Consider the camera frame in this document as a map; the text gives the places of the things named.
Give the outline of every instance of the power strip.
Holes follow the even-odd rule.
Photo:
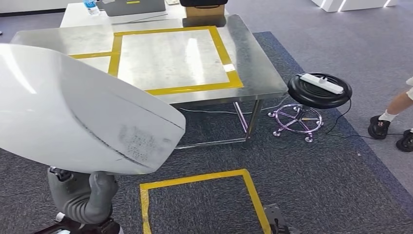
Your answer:
[[[168,5],[180,4],[179,0],[165,0]]]
[[[342,94],[344,89],[343,87],[333,84],[331,82],[328,82],[328,79],[326,77],[324,78],[319,78],[315,77],[311,74],[304,74],[300,77],[301,80],[304,80],[310,84],[313,84],[317,87],[320,87],[322,89],[325,89],[333,94]]]

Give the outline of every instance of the table leg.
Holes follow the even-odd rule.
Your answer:
[[[264,106],[264,100],[256,100],[254,104],[254,109],[252,110],[251,119],[248,124],[248,129],[245,134],[245,142],[243,142],[242,148],[247,149],[249,147],[249,142],[251,141],[251,135],[254,134],[257,120],[260,116],[261,109]]]
[[[235,110],[237,111],[238,118],[240,119],[240,122],[241,122],[241,125],[243,127],[244,133],[246,133],[246,131],[248,129],[248,124],[245,121],[243,112],[241,111],[241,108],[240,108],[240,106],[237,102],[234,102],[234,107],[235,107]]]

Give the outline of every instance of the light strip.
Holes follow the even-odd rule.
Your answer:
[[[392,0],[387,0],[383,7],[387,7]]]
[[[323,8],[324,7],[324,5],[325,5],[325,2],[326,2],[327,0],[323,0],[323,2],[322,2],[322,4],[321,4],[321,6],[320,6],[320,8]]]
[[[346,2],[347,2],[347,0],[343,0],[343,2],[341,3],[341,6],[340,6],[340,8],[338,9],[337,12],[340,12],[340,11],[343,9],[343,7],[344,7],[344,5],[346,4]]]

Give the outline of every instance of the metal tabletop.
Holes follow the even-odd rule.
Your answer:
[[[287,87],[237,15],[18,32],[174,106],[276,98]]]

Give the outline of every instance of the water bottle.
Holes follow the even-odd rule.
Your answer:
[[[83,0],[86,8],[88,9],[89,14],[93,16],[99,15],[99,8],[96,6],[96,0]]]

